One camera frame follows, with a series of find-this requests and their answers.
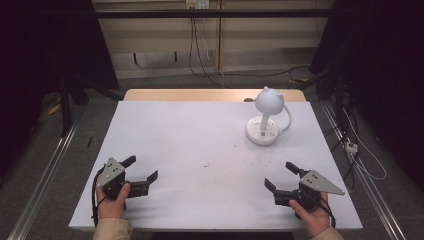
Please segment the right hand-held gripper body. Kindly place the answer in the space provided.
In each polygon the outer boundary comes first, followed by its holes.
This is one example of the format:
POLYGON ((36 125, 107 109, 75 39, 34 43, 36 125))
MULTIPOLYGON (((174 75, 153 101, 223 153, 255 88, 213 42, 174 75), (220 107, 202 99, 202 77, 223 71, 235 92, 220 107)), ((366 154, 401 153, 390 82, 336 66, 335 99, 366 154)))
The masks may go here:
POLYGON ((290 200, 297 201, 305 210, 311 211, 318 207, 321 193, 344 195, 345 192, 315 170, 291 169, 300 178, 299 187, 292 191, 277 190, 273 187, 276 205, 289 206, 290 200))

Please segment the wooden table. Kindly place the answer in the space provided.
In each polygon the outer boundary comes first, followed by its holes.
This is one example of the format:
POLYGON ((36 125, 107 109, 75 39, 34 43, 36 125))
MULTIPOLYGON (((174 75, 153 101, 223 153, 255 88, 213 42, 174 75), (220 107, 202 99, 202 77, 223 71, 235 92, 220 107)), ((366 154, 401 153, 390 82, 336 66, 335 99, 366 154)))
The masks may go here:
POLYGON ((225 101, 255 99, 261 89, 130 89, 125 101, 225 101))

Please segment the white wall socket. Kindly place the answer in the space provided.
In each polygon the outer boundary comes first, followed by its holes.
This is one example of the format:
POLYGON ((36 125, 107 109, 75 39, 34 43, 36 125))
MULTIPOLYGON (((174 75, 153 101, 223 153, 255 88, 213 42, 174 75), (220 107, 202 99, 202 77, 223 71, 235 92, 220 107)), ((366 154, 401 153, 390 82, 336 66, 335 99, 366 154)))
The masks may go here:
POLYGON ((208 9, 210 7, 209 0, 185 0, 187 9, 208 9))

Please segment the dark curtain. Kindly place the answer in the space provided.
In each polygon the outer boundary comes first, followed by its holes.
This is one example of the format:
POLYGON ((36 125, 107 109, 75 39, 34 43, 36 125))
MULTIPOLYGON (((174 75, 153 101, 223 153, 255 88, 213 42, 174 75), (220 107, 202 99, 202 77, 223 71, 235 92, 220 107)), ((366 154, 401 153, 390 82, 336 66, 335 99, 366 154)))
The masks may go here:
POLYGON ((0 185, 49 93, 119 84, 93 0, 0 0, 0 185))
POLYGON ((327 98, 339 80, 424 189, 424 0, 333 0, 310 71, 327 98))

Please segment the aluminium floor rail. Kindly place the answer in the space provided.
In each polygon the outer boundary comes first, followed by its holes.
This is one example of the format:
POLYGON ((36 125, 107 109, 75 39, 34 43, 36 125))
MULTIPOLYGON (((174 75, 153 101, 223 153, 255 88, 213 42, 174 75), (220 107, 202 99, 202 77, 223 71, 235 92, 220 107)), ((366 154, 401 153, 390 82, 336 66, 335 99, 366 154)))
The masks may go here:
POLYGON ((367 193, 371 204, 389 235, 389 238, 391 240, 406 240, 406 236, 402 231, 397 218, 377 188, 375 179, 369 175, 360 157, 358 155, 348 153, 346 149, 344 152, 347 154, 349 163, 353 165, 353 169, 357 174, 357 179, 361 182, 365 192, 367 193))
POLYGON ((81 116, 75 119, 67 133, 59 139, 58 145, 41 179, 38 181, 35 190, 31 194, 29 201, 25 205, 7 240, 26 240, 80 122, 81 116))

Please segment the white cat-ear desk lamp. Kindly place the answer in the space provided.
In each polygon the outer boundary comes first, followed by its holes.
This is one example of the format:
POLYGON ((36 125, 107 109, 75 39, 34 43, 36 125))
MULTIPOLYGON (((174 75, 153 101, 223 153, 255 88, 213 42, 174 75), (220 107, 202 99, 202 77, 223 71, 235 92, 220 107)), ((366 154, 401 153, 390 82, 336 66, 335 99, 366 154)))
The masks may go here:
POLYGON ((247 122, 245 128, 246 136, 257 145, 270 146, 291 126, 292 115, 290 109, 285 104, 283 94, 267 86, 257 95, 254 103, 261 116, 253 117, 247 122), (288 121, 283 128, 280 128, 271 119, 271 116, 278 115, 283 110, 287 113, 288 121))

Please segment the person's right hand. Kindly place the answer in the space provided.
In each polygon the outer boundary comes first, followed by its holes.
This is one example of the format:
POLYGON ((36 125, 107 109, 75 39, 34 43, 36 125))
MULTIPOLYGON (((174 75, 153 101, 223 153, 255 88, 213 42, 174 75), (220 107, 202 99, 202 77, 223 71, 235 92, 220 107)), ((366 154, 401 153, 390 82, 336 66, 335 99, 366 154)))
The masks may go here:
POLYGON ((315 211, 308 212, 295 200, 290 200, 289 206, 304 222, 306 232, 310 238, 318 236, 330 227, 329 214, 322 208, 318 207, 315 211))

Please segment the person's left hand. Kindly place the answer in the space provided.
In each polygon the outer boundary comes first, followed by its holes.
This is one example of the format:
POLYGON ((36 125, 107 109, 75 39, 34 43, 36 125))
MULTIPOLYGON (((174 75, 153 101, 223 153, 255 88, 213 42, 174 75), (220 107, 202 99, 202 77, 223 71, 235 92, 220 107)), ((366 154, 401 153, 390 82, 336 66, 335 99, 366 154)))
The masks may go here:
POLYGON ((104 193, 102 188, 96 189, 96 197, 98 200, 97 209, 100 219, 106 218, 121 218, 125 210, 125 201, 130 192, 131 186, 126 183, 121 188, 116 199, 110 199, 104 193))

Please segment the black horizontal bar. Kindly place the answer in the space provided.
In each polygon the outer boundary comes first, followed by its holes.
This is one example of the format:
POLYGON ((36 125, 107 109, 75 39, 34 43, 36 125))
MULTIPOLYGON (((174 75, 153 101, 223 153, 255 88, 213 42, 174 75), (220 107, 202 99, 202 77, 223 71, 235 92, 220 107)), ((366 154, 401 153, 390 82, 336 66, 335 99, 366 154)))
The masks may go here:
POLYGON ((287 10, 137 10, 97 11, 100 19, 131 18, 326 18, 335 15, 332 9, 287 9, 287 10))

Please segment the white table cover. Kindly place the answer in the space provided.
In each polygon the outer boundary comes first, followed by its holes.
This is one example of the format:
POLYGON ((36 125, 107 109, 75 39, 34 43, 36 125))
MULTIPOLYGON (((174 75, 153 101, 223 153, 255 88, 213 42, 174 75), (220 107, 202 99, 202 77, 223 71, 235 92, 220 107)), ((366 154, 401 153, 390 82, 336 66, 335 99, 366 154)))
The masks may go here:
POLYGON ((264 182, 293 190, 292 162, 338 187, 341 174, 307 102, 275 116, 285 132, 269 147, 252 143, 248 102, 123 101, 118 104, 93 168, 134 156, 130 181, 158 175, 145 197, 127 202, 125 216, 147 231, 292 231, 302 223, 277 206, 264 182))

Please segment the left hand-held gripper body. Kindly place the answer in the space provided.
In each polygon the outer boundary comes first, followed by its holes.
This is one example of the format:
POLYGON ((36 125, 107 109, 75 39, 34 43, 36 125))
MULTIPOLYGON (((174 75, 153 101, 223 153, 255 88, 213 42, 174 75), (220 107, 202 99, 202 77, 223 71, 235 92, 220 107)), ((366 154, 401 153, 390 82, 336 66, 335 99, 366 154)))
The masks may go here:
MULTIPOLYGON (((103 167, 97 187, 102 188, 108 198, 116 199, 123 185, 128 182, 125 169, 121 162, 118 162, 113 157, 110 157, 103 167)), ((128 183, 131 186, 128 198, 148 195, 149 186, 132 186, 131 182, 128 183)))

